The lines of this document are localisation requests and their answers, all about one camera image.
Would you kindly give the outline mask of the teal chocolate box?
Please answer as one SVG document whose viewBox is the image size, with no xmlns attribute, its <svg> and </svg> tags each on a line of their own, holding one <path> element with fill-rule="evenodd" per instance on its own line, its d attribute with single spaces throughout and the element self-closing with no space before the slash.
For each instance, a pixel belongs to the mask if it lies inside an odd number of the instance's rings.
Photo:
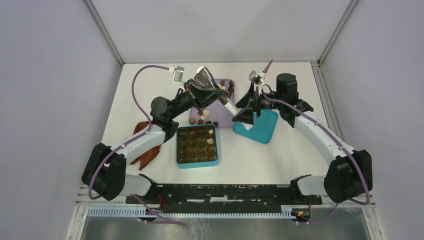
<svg viewBox="0 0 424 240">
<path fill-rule="evenodd" d="M 180 169 L 215 167 L 219 164 L 217 129 L 212 124 L 180 127 L 176 131 L 176 164 Z"/>
</svg>

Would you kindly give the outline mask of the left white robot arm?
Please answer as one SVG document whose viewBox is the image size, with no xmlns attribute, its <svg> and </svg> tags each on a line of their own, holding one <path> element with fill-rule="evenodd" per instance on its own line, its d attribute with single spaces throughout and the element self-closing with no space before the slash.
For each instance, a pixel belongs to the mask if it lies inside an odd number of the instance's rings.
<svg viewBox="0 0 424 240">
<path fill-rule="evenodd" d="M 237 112 L 233 101 L 215 82 L 202 86 L 190 79 L 174 99 L 154 98 L 147 127 L 118 143 L 99 143 L 93 148 L 81 177 L 88 186 L 89 198 L 111 201 L 119 195 L 137 195 L 145 204 L 153 203 L 157 190 L 152 187 L 152 181 L 142 175 L 127 174 L 127 166 L 175 135 L 179 123 L 174 118 L 194 107 L 202 110 L 216 101 L 231 113 Z"/>
</svg>

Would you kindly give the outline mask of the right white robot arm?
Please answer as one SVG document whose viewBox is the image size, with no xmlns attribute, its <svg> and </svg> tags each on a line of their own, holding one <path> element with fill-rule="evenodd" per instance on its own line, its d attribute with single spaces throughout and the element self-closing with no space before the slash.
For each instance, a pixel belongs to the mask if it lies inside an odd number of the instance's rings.
<svg viewBox="0 0 424 240">
<path fill-rule="evenodd" d="M 327 163 L 325 175 L 304 175 L 290 183 L 289 199 L 302 204 L 309 196 L 325 196 L 334 203 L 352 201 L 368 205 L 373 188 L 372 157 L 368 151 L 356 150 L 324 126 L 314 109 L 299 98 L 298 82 L 291 73 L 276 77 L 276 90 L 264 92 L 266 73 L 251 72 L 250 87 L 236 103 L 239 112 L 232 121 L 246 131 L 265 127 L 259 123 L 263 110 L 277 110 L 280 117 L 301 133 Z"/>
</svg>

